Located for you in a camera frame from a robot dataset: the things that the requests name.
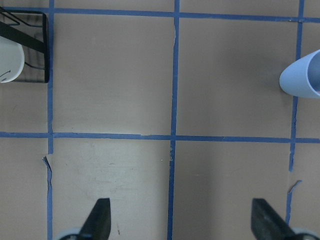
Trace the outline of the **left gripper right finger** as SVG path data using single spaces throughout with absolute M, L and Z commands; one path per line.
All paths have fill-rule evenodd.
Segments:
M 263 198 L 252 199 L 250 227 L 256 240 L 300 239 Z

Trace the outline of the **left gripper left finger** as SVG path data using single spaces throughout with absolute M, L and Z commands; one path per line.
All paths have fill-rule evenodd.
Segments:
M 78 240 L 108 240 L 111 233 L 111 202 L 109 198 L 99 198 L 82 228 Z

